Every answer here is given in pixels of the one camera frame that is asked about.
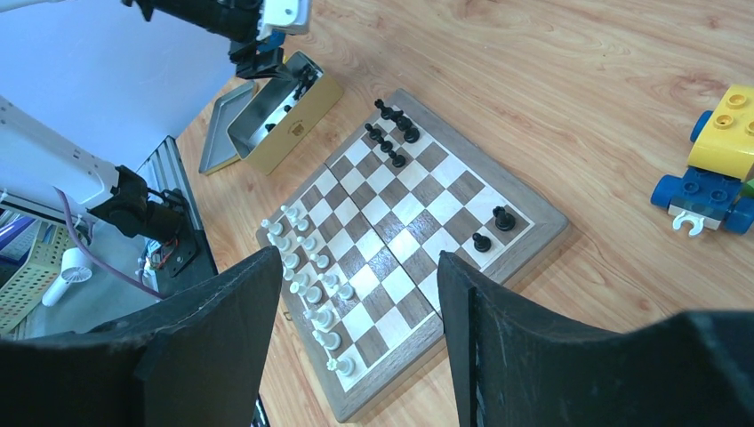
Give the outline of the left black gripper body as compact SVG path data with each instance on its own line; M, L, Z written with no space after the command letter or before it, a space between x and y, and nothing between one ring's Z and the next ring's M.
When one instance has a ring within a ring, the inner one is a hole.
M257 35L262 1L124 0L123 4L128 7L137 4L147 21L158 10L226 37L230 41L229 60L236 66L237 77L295 79L294 73L283 63L283 48L259 51L261 42Z

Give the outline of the yellow perforated basket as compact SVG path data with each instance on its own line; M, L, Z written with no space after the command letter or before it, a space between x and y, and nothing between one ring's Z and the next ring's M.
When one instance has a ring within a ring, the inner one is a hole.
M19 324L60 275L62 255L73 246L65 228L39 228L26 261L1 287L1 336L18 335Z

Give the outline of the gold metal tin box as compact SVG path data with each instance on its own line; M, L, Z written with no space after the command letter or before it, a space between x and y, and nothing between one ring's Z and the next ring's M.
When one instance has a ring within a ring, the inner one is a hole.
M304 52L295 52L286 65L293 79L269 80L227 129L238 157L266 175L344 94L334 77Z

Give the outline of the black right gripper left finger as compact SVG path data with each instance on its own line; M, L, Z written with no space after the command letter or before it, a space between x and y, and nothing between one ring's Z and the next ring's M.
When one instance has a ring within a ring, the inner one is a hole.
M88 332L2 341L2 425L251 425L282 272L265 247Z

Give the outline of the toy car of bricks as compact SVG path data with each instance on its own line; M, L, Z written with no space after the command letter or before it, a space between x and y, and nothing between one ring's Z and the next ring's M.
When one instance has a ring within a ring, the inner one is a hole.
M753 87L731 85L690 133L692 148L681 177L666 174L650 203L689 223L690 237L720 228L739 235L753 225Z

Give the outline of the white queen chess piece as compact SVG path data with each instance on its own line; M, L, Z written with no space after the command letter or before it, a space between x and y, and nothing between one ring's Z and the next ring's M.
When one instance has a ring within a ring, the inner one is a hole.
M340 359L330 358L326 362L326 368L342 377L349 377L354 373L356 363L354 359L349 356L343 356Z

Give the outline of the black pawn on board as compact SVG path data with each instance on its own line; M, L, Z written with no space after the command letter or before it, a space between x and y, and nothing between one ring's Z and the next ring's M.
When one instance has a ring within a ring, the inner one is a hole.
M491 239L481 233L475 232L472 235L473 247L477 252L485 253L492 247Z

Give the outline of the white handheld fan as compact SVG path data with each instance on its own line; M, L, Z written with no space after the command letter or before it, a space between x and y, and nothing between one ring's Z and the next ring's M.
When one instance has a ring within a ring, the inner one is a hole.
M91 260L78 247L69 248L62 255L60 274L44 293L42 304L52 307L72 284L83 283L91 277Z

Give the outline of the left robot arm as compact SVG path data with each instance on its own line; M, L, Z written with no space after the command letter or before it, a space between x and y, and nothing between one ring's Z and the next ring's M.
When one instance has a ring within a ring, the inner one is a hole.
M154 11L172 15L230 41L229 60L244 80L293 79L275 35L309 30L309 1L139 1L145 20ZM185 199L165 190L162 203L136 172L94 156L7 99L1 100L1 158L18 162L73 198L90 215L129 238L143 236L180 248L188 216Z

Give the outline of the black knight on board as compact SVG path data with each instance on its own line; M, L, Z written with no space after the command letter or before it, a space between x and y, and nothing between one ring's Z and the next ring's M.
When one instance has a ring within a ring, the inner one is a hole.
M496 206L493 209L494 226L496 229L506 232L513 230L516 226L517 219L512 213L508 212L504 206Z

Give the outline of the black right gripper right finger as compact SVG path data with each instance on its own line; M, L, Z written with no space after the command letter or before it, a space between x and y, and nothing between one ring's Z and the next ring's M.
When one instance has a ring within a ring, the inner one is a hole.
M441 253L462 426L750 426L753 314L686 310L621 334L549 310Z

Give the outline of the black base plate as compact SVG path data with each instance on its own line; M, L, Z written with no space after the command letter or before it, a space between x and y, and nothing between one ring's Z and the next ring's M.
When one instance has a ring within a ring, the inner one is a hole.
M172 233L164 243L147 242L148 272L156 290L172 295L217 275L176 140L165 137L137 174L148 185L148 199L164 207L159 225Z

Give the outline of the wooden chess board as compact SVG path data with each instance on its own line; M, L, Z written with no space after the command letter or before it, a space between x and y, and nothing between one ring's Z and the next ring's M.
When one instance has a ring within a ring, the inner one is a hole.
M513 286L565 236L566 216L409 92L398 89L258 229L284 245L282 300L334 418L355 423L444 345L441 253ZM517 219L494 226L493 209ZM492 241L485 253L472 235ZM354 373L326 368L352 357Z

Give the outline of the silver tin lid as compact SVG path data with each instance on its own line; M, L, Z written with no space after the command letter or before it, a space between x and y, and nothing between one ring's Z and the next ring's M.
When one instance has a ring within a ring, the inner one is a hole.
M216 173L239 160L237 150L229 138L228 129L256 92L257 84L249 81L223 94L215 101L198 167L199 173L203 175Z

